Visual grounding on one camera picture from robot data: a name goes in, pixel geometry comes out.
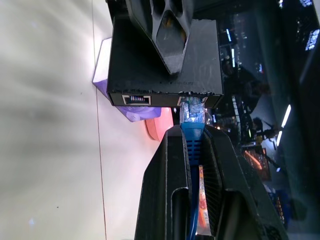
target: black plastic housing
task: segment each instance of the black plastic housing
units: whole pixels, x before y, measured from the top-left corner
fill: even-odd
[[[186,239],[191,191],[187,143],[176,125],[165,133],[145,170],[134,239]]]
[[[114,106],[125,96],[149,96],[150,107],[177,107],[182,96],[199,96],[214,108],[223,95],[217,23],[193,20],[181,73],[170,75],[151,41],[129,17],[115,16],[107,94]]]
[[[206,125],[202,154],[210,230],[216,240],[287,240],[262,181],[243,157],[237,158],[229,137]]]
[[[191,0],[126,0],[131,22],[146,35],[169,74],[181,72],[189,41]]]

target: pink object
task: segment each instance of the pink object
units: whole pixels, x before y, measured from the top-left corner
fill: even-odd
[[[161,116],[145,120],[146,128],[150,136],[159,142],[162,141],[166,131],[174,126],[171,109],[162,107]]]

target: fluorescent light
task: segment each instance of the fluorescent light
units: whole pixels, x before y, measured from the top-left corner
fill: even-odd
[[[228,28],[226,29],[226,34],[228,35],[229,42],[231,42],[231,36]]]
[[[232,55],[232,67],[236,66],[236,60],[235,60],[235,50],[231,48],[231,55]]]
[[[289,104],[289,105],[288,105],[288,108],[286,109],[286,112],[285,112],[285,115],[284,115],[284,118],[283,118],[281,127],[284,127],[284,126],[286,125],[287,120],[288,120],[288,118],[289,118],[290,111],[291,111],[291,106],[290,106],[290,104]]]
[[[279,135],[278,135],[278,137],[277,137],[277,139],[276,139],[276,145],[277,145],[277,146],[279,146],[281,136],[282,136],[282,131],[279,132]]]

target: white surface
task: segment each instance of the white surface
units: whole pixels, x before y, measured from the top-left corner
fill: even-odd
[[[111,53],[112,37],[104,39],[101,43],[100,52],[96,56],[95,72],[93,76],[93,83],[99,83],[108,79],[109,63]]]
[[[91,83],[107,4],[1,0],[0,33],[0,239],[104,240],[102,190],[107,239],[133,239],[158,143]]]

